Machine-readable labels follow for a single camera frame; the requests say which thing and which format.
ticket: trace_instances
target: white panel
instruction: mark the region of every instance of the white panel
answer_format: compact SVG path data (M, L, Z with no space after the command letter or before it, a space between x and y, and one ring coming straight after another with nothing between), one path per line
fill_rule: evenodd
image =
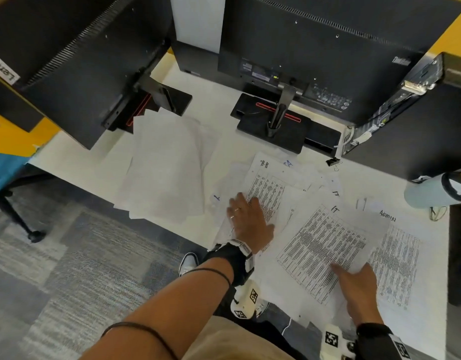
M170 0L177 40L219 53L226 0Z

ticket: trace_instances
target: monitor stand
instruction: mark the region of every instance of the monitor stand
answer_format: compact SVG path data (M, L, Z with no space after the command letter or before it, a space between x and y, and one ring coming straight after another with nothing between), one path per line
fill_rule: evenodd
M334 146L339 144L341 133L289 111L287 108L295 95L296 92L284 88L276 104L242 93L230 115L240 119L237 130L280 148L300 154L305 145L334 157L337 150Z

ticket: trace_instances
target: elastic band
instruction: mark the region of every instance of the elastic band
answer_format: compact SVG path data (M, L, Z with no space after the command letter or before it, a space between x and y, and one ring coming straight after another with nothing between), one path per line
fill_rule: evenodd
M185 274L189 274L189 273L192 273L192 272L198 272L199 270L205 270L207 272L215 272L215 273L219 274L222 278L224 278L227 281L227 283L229 284L229 287L232 287L232 284L231 284L231 281L229 280L229 278L227 278L227 276L224 273L220 272L217 269L213 269L213 268L196 268L196 269L189 270Z
M162 346L166 348L166 350L170 354L170 357L172 357L173 360L179 360L179 358L177 356L175 356L174 351L170 348L169 345L167 345L167 342L165 342L165 340L162 338L162 336L156 330L154 330L153 328L150 328L148 326L145 326L143 324L140 324L140 323L117 322L117 323L111 324L109 327L106 328L106 330L104 331L104 333L102 334L102 336L100 338L103 338L104 335L106 333L108 333L109 330L111 330L113 328L116 328L116 327L132 327L132 328L136 328L138 330L146 331L146 332L149 332L149 333L153 334L160 341Z

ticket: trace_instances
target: forearm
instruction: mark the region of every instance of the forearm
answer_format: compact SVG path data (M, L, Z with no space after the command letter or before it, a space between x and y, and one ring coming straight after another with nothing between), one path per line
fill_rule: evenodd
M231 282L234 280L232 266L225 259L210 259L199 266L203 267L216 269ZM157 292L124 321L151 327L181 358L228 289L227 281L215 272L190 272ZM82 357L83 360L104 358L147 360L170 359L170 356L150 333L121 327L109 331Z

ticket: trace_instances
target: white desk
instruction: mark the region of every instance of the white desk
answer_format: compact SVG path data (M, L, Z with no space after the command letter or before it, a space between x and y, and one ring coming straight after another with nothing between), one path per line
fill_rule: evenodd
M203 175L206 199L211 195L215 184L227 174L230 163L246 161L257 151L271 154L275 150L274 145L236 131L238 120L231 117L230 112L241 94L240 91L179 71L171 54L165 55L152 72L152 77L170 87L191 94L193 99L186 115L221 133L217 148ZM343 129L340 123L305 109L294 105L290 109L333 129L339 131ZM30 160L30 163L113 203L129 167L132 147L133 136L123 131L105 132L90 151L82 148L64 132L60 132ZM326 156L307 148L304 148L297 157L301 163L312 162L319 170L333 171L334 168L329 168L325 163L326 159ZM412 209L405 202L403 192L406 181L346 160L339 164L338 169L344 200L348 204L355 205L357 198L360 197L373 197L385 205L399 208L403 214L408 213L428 219L426 210ZM218 230L209 212L202 216L190 217L182 224L168 222L162 218L150 217L149 219L204 247L211 245ZM428 222L433 230L442 234L443 240L448 240L449 215L437 223ZM435 263L435 269L447 272L447 250L443 250L442 258L441 262ZM431 308L431 316L434 318L434 328L431 330L441 334L442 341L430 345L427 351L425 348L419 350L438 360L443 360L446 343L447 287L441 288L433 295L439 297L436 301L439 304Z

